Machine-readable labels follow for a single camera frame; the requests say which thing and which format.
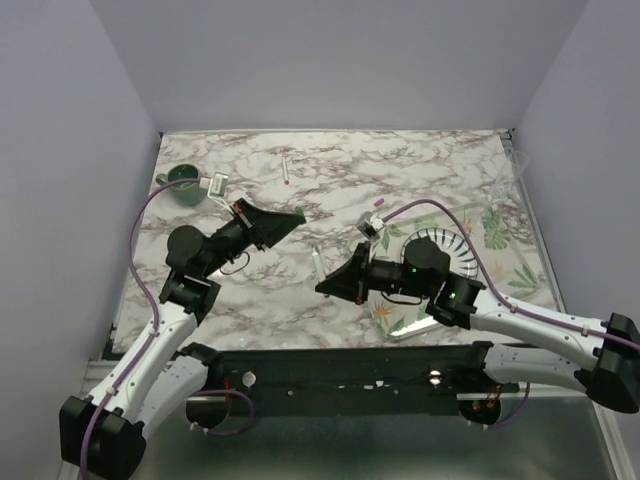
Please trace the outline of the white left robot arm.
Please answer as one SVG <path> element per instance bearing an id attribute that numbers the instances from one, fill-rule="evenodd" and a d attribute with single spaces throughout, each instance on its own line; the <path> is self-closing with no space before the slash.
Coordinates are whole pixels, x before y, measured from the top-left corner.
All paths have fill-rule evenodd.
<path id="1" fill-rule="evenodd" d="M 304 216 L 261 210 L 244 199 L 212 235 L 191 225 L 167 240 L 169 276 L 149 298 L 152 317 L 138 338 L 88 395 L 69 397 L 59 413 L 61 456 L 83 478 L 128 479 L 139 465 L 153 426 L 191 393 L 214 393 L 220 368 L 207 360 L 171 358 L 212 310 L 221 286 L 211 275 L 250 246 L 265 250 L 297 227 Z"/>

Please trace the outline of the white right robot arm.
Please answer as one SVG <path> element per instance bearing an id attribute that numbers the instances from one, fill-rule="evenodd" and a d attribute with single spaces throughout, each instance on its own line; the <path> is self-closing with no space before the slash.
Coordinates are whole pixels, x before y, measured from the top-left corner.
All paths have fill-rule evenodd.
<path id="1" fill-rule="evenodd" d="M 639 410 L 639 331 L 628 317 L 607 320 L 547 310 L 508 299 L 494 288 L 450 270 L 450 257 L 430 238 L 412 240 L 400 262 L 370 254 L 367 242 L 320 281 L 315 290 L 355 304 L 371 291 L 426 303 L 426 312 L 447 327 L 493 332 L 527 348 L 493 345 L 464 362 L 460 379 L 480 392 L 497 383 L 527 382 L 585 393 L 620 413 Z"/>

